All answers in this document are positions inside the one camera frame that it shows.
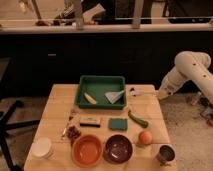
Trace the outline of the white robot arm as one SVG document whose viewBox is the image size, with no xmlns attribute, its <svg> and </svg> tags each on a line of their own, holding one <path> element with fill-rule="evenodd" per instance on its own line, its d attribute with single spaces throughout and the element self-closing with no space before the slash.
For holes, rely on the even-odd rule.
<svg viewBox="0 0 213 171">
<path fill-rule="evenodd" d="M 158 90 L 159 99 L 167 98 L 191 80 L 213 104 L 213 74 L 208 68 L 211 57 L 204 52 L 182 51 L 174 60 L 174 67 L 164 76 Z"/>
</svg>

